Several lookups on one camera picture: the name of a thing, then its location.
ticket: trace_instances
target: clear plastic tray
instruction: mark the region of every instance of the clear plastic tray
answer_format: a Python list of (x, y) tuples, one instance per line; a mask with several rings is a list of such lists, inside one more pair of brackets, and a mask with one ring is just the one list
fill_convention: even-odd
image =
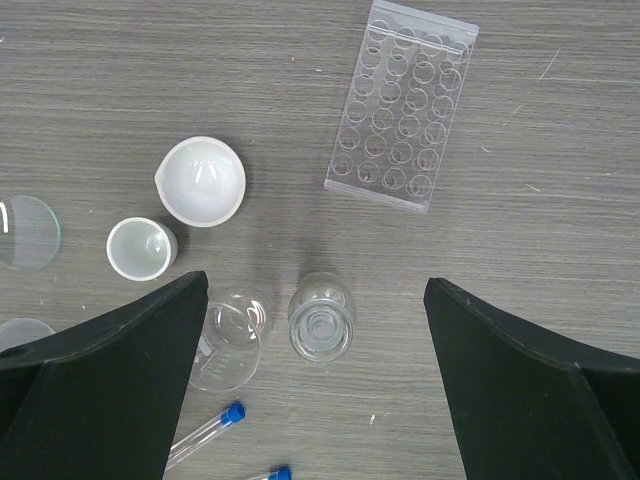
[(326, 189), (429, 209), (478, 31), (476, 25), (374, 1)]

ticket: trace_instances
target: black object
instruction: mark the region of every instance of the black object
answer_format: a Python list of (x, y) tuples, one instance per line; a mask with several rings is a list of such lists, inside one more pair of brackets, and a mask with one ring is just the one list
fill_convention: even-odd
[(161, 479), (207, 308), (192, 272), (0, 354), (0, 479)]
[(444, 279), (429, 280), (424, 304), (469, 480), (638, 478), (640, 360)]

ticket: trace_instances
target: wood grain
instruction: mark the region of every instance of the wood grain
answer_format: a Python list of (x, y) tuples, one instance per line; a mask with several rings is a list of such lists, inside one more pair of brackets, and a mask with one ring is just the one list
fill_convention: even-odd
[[(637, 3), (405, 3), (480, 26), (426, 216), (322, 188), (368, 1), (5, 0), (2, 193), (48, 201), (65, 237), (50, 267), (3, 272), (1, 316), (60, 330), (199, 268), (273, 300), (264, 359), (238, 392), (247, 421), (167, 479), (279, 463), (307, 480), (464, 478), (421, 305), (431, 276), (640, 355)], [(248, 172), (241, 210), (210, 230), (171, 221), (153, 184), (196, 134), (227, 141)], [(110, 228), (134, 215), (181, 241), (158, 282), (107, 263)], [(318, 269), (359, 308), (349, 354), (328, 368), (287, 338), (288, 299)], [(177, 437), (235, 396), (189, 391)]]

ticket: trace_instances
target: test tube with blue cap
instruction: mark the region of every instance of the test tube with blue cap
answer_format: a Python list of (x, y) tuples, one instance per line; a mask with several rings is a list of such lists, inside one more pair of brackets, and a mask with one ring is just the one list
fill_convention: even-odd
[(167, 460), (167, 467), (165, 470), (169, 470), (193, 452), (199, 450), (201, 447), (216, 438), (222, 432), (244, 420), (244, 417), (245, 411), (242, 403), (236, 402), (231, 405), (220, 415), (212, 418), (195, 432), (187, 435), (185, 438), (173, 445), (169, 452), (169, 459)]
[(266, 473), (264, 475), (258, 475), (257, 477), (251, 477), (247, 480), (292, 480), (291, 469), (289, 467), (282, 467), (276, 472)]

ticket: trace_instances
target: blue cap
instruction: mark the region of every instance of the blue cap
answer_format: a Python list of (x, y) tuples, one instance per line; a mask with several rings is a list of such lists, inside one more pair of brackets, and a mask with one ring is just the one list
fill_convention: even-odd
[(244, 420), (244, 407), (240, 402), (231, 405), (225, 412), (220, 415), (220, 421), (226, 427), (228, 425), (241, 422)]
[(291, 469), (289, 467), (282, 467), (276, 473), (269, 475), (269, 480), (291, 480)]

